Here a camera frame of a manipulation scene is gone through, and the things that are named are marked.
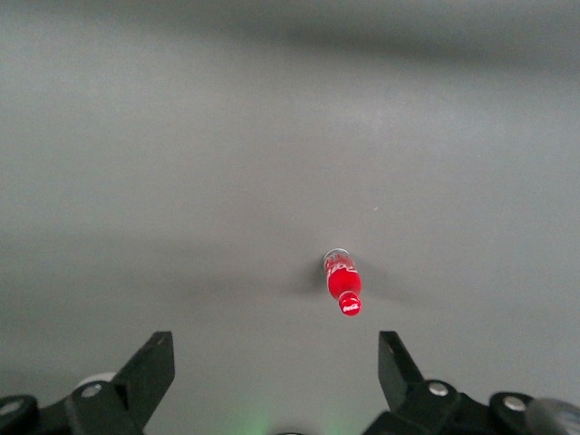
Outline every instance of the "bottle cap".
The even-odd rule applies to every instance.
[[[338,299],[338,305],[341,311],[346,315],[357,315],[362,308],[361,299],[355,292],[345,292]]]

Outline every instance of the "gray surface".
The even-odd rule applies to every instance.
[[[580,402],[578,4],[207,3],[3,3],[0,395],[170,329],[148,433],[360,433],[394,329],[477,400]]]

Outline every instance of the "bottle label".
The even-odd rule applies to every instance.
[[[345,269],[347,272],[357,274],[354,268],[354,262],[346,251],[336,249],[331,251],[324,260],[324,269],[326,269],[326,280],[337,270]]]

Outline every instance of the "red bottle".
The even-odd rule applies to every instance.
[[[338,301],[343,314],[357,315],[363,306],[359,298],[363,282],[348,251],[344,249],[329,251],[324,256],[324,271],[328,291]]]

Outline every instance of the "metal bolt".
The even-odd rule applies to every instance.
[[[99,385],[98,383],[95,383],[94,385],[90,385],[87,388],[85,388],[84,390],[82,390],[81,396],[84,399],[88,399],[92,396],[96,396],[97,394],[99,394],[101,392],[101,385]]]
[[[580,435],[580,413],[578,413],[578,409],[573,411],[560,411],[556,419],[566,428],[570,435]]]
[[[506,396],[504,398],[504,405],[512,411],[521,412],[526,410],[526,404],[515,396]]]
[[[429,391],[431,394],[439,397],[447,396],[450,391],[441,382],[432,382],[429,384]]]
[[[11,412],[18,411],[22,406],[22,401],[10,401],[0,408],[0,415],[8,415]]]

